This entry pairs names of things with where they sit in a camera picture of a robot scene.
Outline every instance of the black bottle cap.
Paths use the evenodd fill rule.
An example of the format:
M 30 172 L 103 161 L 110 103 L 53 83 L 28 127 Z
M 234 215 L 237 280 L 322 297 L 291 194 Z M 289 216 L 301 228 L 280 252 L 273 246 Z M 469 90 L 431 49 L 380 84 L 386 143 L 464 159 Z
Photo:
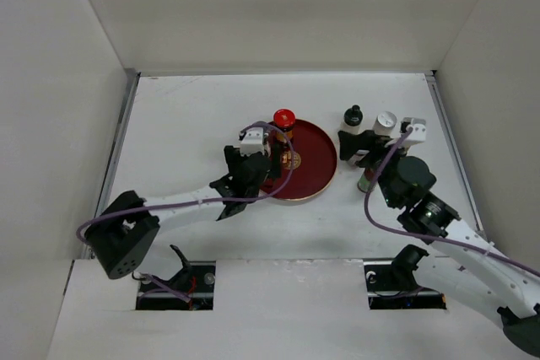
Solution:
M 345 111 L 345 114 L 343 115 L 343 120 L 348 126 L 359 126 L 362 122 L 363 117 L 364 116 L 362 115 L 360 106 L 354 105 L 353 107 Z

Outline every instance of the red plate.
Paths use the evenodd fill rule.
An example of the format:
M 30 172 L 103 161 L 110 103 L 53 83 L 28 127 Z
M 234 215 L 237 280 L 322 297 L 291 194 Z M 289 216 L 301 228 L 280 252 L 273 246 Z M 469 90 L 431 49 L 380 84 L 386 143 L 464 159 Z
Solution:
M 296 120 L 293 130 L 294 171 L 290 182 L 274 198 L 304 200 L 319 194 L 332 181 L 338 166 L 338 154 L 332 139 L 318 126 L 308 121 Z M 277 189 L 287 177 L 291 165 L 290 152 L 281 156 L 281 177 L 267 180 L 261 187 L 265 193 Z

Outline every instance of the white panel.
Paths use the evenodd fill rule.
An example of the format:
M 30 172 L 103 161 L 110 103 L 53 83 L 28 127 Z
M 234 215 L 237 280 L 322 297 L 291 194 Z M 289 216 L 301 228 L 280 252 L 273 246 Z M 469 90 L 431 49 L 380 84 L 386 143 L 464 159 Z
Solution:
M 424 159 L 437 176 L 434 193 L 473 225 L 425 76 L 412 73 L 141 78 L 111 199 L 125 190 L 168 196 L 219 179 L 227 170 L 224 146 L 238 144 L 239 130 L 270 121 L 283 107 L 318 125 L 338 148 L 343 112 L 355 103 L 364 112 L 362 129 L 371 128 L 383 110 L 399 120 L 427 120 L 428 139 L 410 154 Z M 411 243 L 367 221 L 364 194 L 356 187 L 361 170 L 341 161 L 337 166 L 332 183 L 311 200 L 261 201 L 218 223 L 180 227 L 160 234 L 155 252 L 174 259 L 172 243 L 192 260 L 389 257 Z M 386 207 L 379 190 L 370 207 L 379 221 L 399 226 L 399 211 Z
M 91 0 L 126 67 L 438 67 L 477 0 Z
M 539 0 L 480 0 L 437 75 L 489 236 L 540 267 Z
M 0 261 L 0 358 L 46 358 L 72 261 Z
M 0 257 L 72 258 L 126 75 L 88 0 L 0 0 L 0 10 Z
M 531 358 L 451 300 L 371 311 L 361 261 L 219 261 L 213 311 L 111 310 L 122 289 L 133 309 L 130 277 L 77 261 L 48 360 Z

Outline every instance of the rectangular opening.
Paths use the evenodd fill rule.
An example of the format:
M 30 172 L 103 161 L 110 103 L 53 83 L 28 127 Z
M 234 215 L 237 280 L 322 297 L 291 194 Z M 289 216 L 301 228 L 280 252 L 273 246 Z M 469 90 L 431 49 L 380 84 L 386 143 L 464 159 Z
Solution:
M 189 303 L 171 293 L 160 290 L 150 283 L 139 284 L 136 310 L 148 311 L 208 311 L 213 309 L 213 288 L 215 285 L 215 261 L 192 262 L 193 271 L 186 282 L 177 289 L 192 300 Z
M 411 289 L 392 271 L 392 261 L 364 261 L 365 286 L 370 309 L 446 309 L 445 296 L 425 287 Z

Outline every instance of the white bottle cap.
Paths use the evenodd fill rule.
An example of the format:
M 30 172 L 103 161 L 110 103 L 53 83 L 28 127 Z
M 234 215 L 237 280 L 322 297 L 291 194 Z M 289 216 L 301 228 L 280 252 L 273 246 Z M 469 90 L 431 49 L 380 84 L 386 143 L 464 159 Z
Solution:
M 389 137 L 396 124 L 396 116 L 390 111 L 383 111 L 377 116 L 372 129 L 377 135 L 386 135 Z

